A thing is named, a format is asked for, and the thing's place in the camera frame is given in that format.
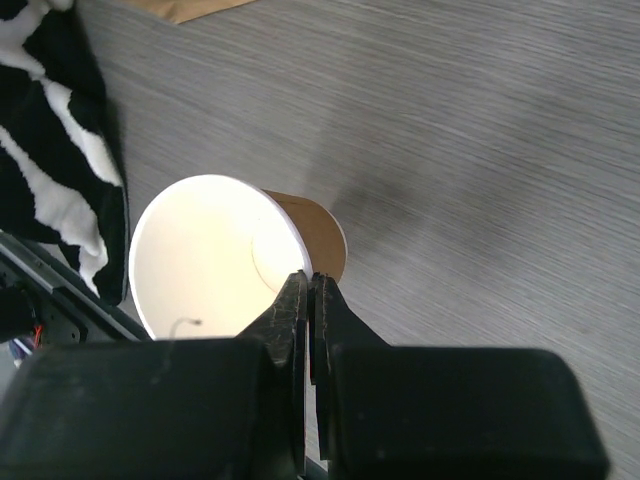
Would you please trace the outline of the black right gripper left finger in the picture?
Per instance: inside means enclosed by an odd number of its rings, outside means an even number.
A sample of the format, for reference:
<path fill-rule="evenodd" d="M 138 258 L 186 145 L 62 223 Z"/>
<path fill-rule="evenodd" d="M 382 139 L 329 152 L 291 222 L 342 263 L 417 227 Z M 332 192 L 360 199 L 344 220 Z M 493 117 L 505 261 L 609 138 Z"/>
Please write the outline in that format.
<path fill-rule="evenodd" d="M 276 299 L 244 328 L 239 339 L 266 347 L 284 389 L 284 427 L 295 472 L 306 473 L 306 336 L 308 278 L 299 270 L 285 280 Z"/>

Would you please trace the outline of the brown paper coffee cup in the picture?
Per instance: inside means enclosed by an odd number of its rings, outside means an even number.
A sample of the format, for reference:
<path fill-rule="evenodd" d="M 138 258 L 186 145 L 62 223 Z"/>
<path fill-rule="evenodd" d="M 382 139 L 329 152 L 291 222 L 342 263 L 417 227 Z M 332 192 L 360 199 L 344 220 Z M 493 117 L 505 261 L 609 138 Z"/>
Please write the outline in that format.
<path fill-rule="evenodd" d="M 142 213 L 129 281 L 151 339 L 232 337 L 274 303 L 290 274 L 340 279 L 347 258 L 344 230 L 322 205 L 199 175 L 170 185 Z"/>

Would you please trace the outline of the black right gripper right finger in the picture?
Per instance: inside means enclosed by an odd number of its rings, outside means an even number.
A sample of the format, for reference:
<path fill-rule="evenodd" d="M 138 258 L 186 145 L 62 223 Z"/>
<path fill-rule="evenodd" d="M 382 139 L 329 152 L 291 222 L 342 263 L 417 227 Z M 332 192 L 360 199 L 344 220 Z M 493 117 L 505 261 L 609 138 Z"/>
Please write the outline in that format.
<path fill-rule="evenodd" d="M 337 281 L 316 273 L 309 286 L 310 380 L 315 386 L 319 455 L 336 458 L 344 395 L 339 360 L 357 348 L 385 349 L 389 344 L 348 306 Z"/>

